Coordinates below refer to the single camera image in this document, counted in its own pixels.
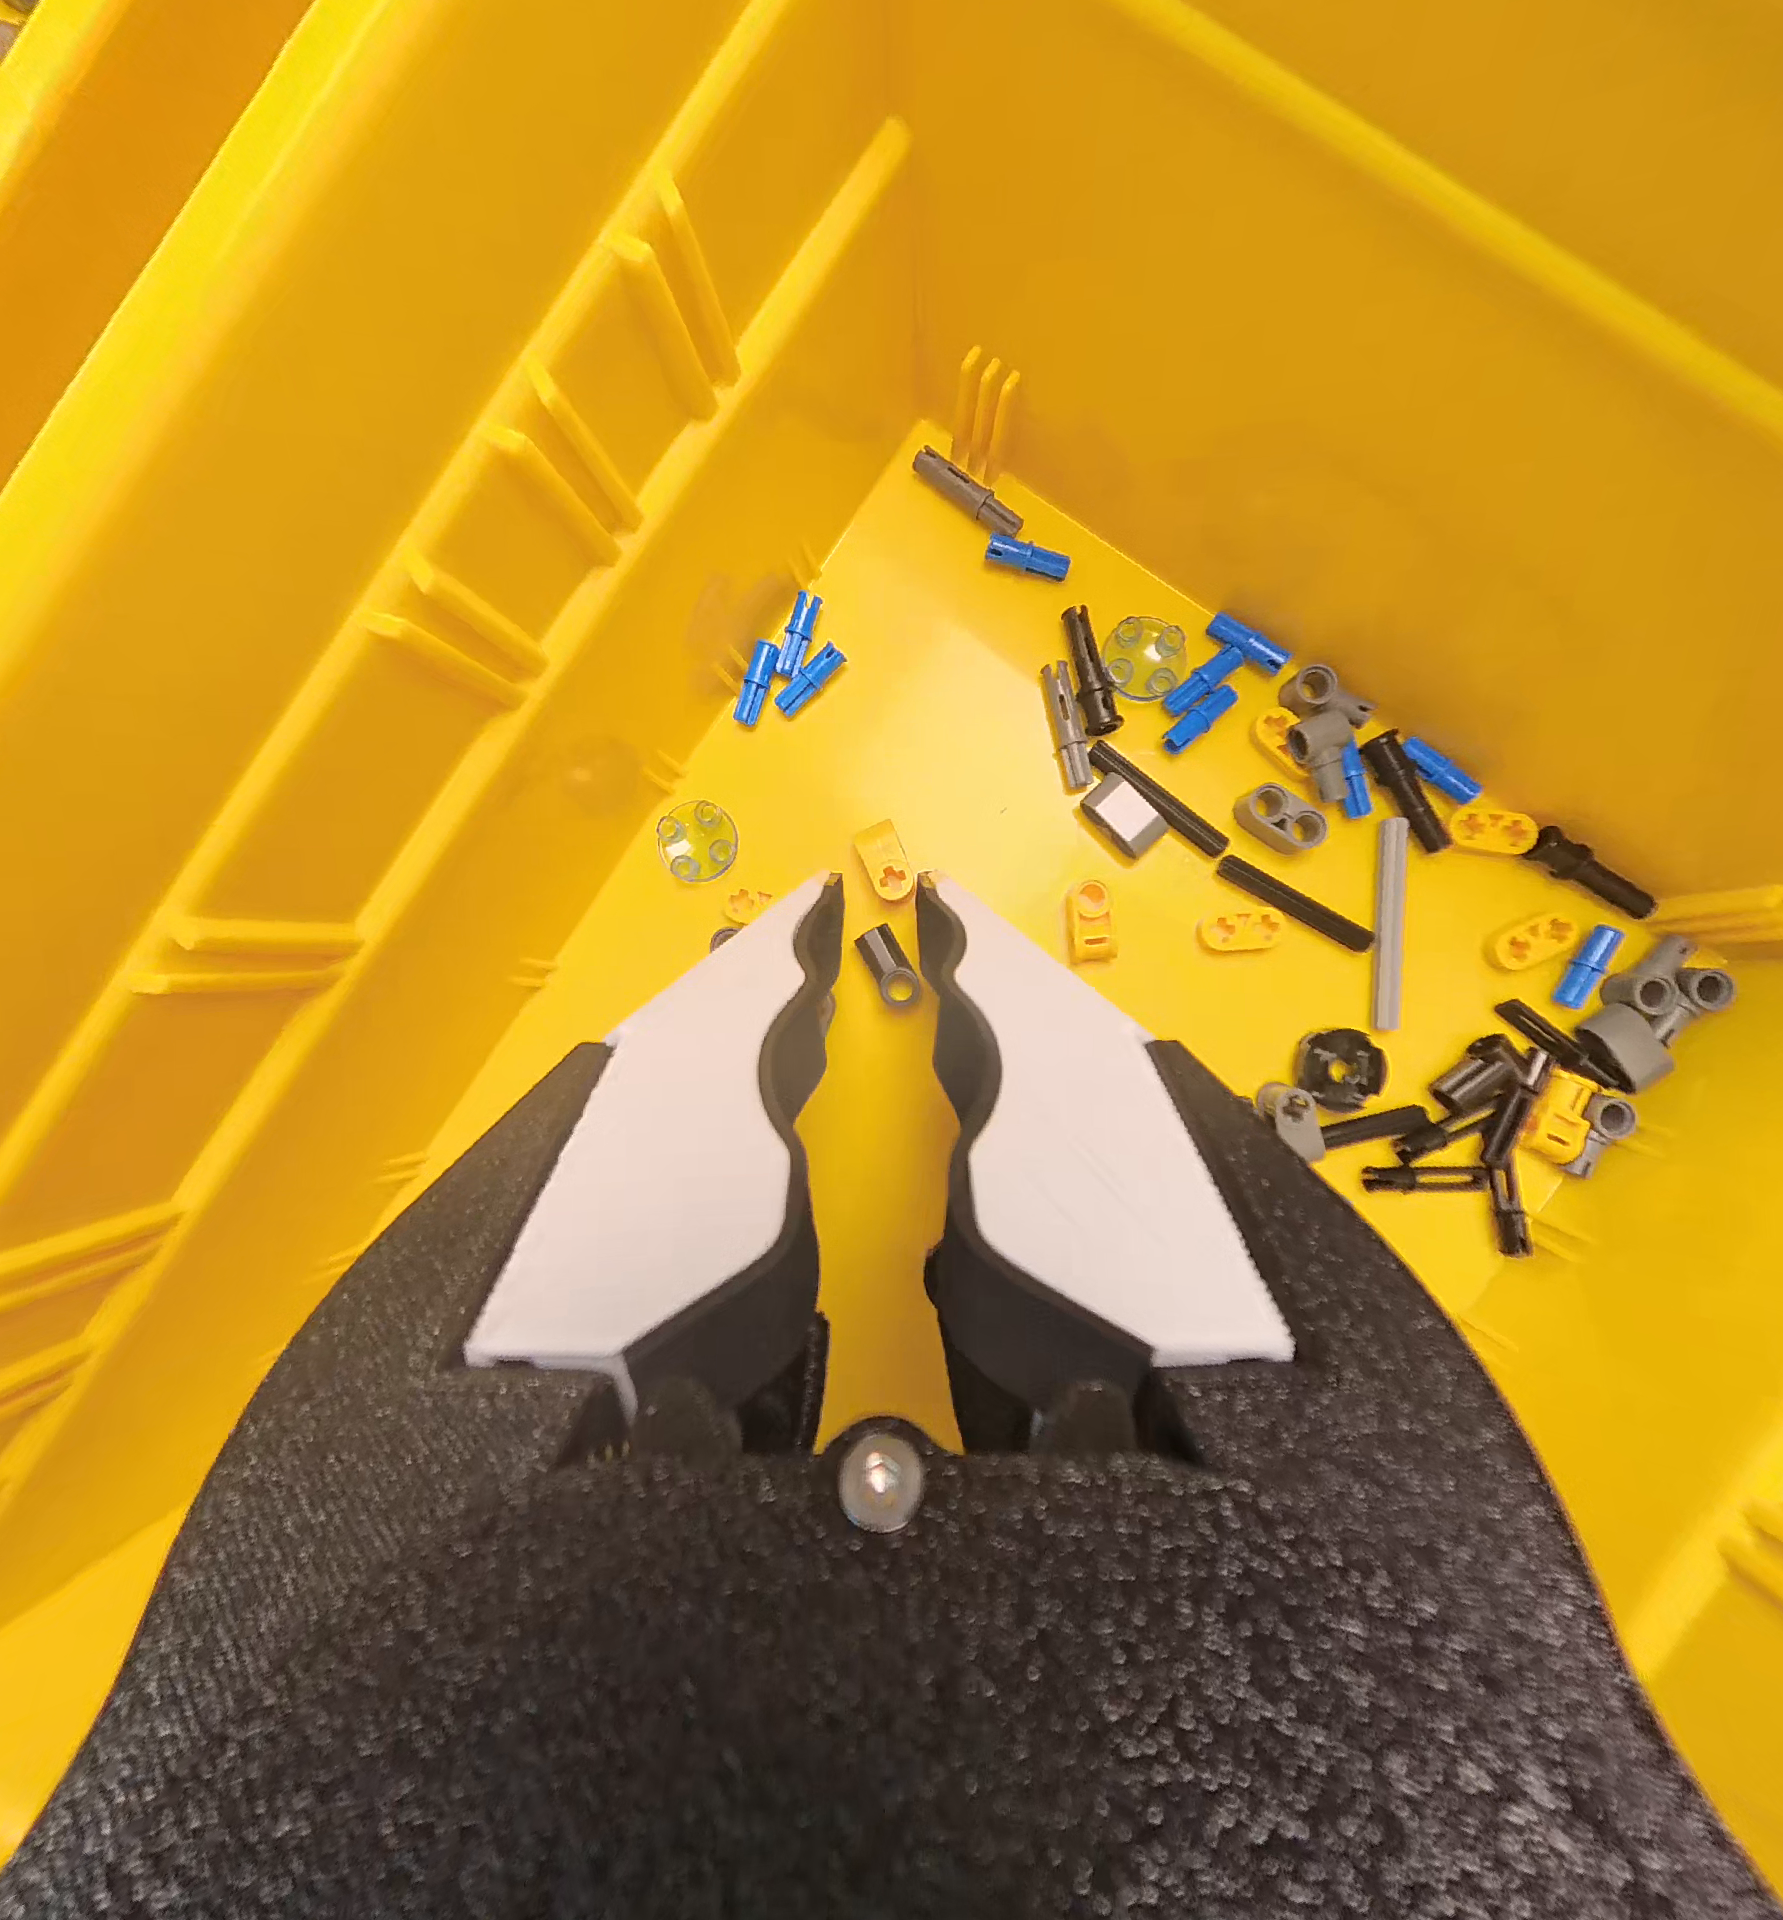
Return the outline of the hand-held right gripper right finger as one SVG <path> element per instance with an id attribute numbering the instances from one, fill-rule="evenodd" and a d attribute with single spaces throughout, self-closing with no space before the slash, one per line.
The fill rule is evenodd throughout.
<path id="1" fill-rule="evenodd" d="M 922 878 L 932 1070 L 959 1133 L 932 1307 L 987 1381 L 1145 1381 L 1295 1359 L 1181 1104 L 1178 1046 L 954 878 Z"/>

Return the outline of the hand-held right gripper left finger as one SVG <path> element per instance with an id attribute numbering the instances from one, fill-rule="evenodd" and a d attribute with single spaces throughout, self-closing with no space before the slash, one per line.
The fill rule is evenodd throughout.
<path id="1" fill-rule="evenodd" d="M 596 1075 L 466 1334 L 470 1368 L 599 1374 L 621 1400 L 683 1375 L 749 1400 L 807 1343 L 820 1242 L 796 1122 L 842 878 L 807 878 L 639 1004 Z"/>

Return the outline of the yellow parts bin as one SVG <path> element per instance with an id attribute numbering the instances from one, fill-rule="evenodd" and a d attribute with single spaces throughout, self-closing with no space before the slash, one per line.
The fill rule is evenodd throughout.
<path id="1" fill-rule="evenodd" d="M 156 244 L 305 13 L 37 2 L 0 60 L 0 262 L 82 217 L 101 244 Z"/>
<path id="2" fill-rule="evenodd" d="M 0 262 L 0 1866 L 308 1313 L 732 920 L 885 482 L 1736 897 L 1583 1258 L 1366 1213 L 1783 1898 L 1783 2 L 308 2 Z"/>

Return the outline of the mixed plastic connector pieces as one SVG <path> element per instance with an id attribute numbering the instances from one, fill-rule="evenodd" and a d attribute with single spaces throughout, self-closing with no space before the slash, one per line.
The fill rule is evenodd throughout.
<path id="1" fill-rule="evenodd" d="M 1262 689 L 1239 616 L 1191 638 L 1188 603 L 1103 544 L 1081 550 L 1081 593 L 1127 723 L 1077 792 L 1081 751 L 1053 748 L 1081 731 L 1052 700 L 1077 681 L 1052 663 L 1058 593 L 998 561 L 977 586 L 919 482 L 872 493 L 806 654 L 822 692 L 793 712 L 776 692 L 755 726 L 706 739 L 700 786 L 742 835 L 731 916 L 849 860 L 858 929 L 907 920 L 854 855 L 888 818 L 914 871 L 965 881 L 1242 1088 L 1312 1084 L 1336 1159 L 1395 1167 L 1370 1193 L 1473 1187 L 1503 1043 L 1580 1029 L 1516 1165 L 1537 1246 L 1583 1258 L 1603 1167 L 1666 1151 L 1638 1130 L 1641 1088 L 1734 994 L 1710 939 L 1739 939 L 1736 897 L 1631 916 L 1596 851 L 1379 715 L 1327 803 L 1295 752 L 1315 722 Z"/>

